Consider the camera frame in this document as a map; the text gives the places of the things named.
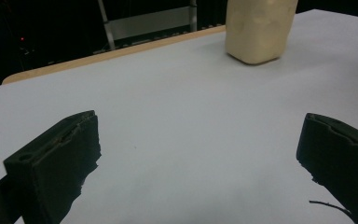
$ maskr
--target beige container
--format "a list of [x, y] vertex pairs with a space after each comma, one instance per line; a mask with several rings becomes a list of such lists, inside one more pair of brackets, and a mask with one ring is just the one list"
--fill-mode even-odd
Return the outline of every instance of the beige container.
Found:
[[298, 0], [228, 0], [226, 51], [249, 63], [280, 57]]

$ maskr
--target chair backrest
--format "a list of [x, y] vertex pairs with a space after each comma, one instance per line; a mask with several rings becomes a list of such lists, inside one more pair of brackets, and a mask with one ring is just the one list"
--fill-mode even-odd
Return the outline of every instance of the chair backrest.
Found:
[[115, 40], [117, 39], [145, 35], [186, 25], [190, 25], [191, 32], [197, 31], [196, 0], [190, 0], [188, 7], [179, 7], [114, 21], [107, 19], [103, 0], [98, 0], [98, 2], [111, 50], [115, 49]]

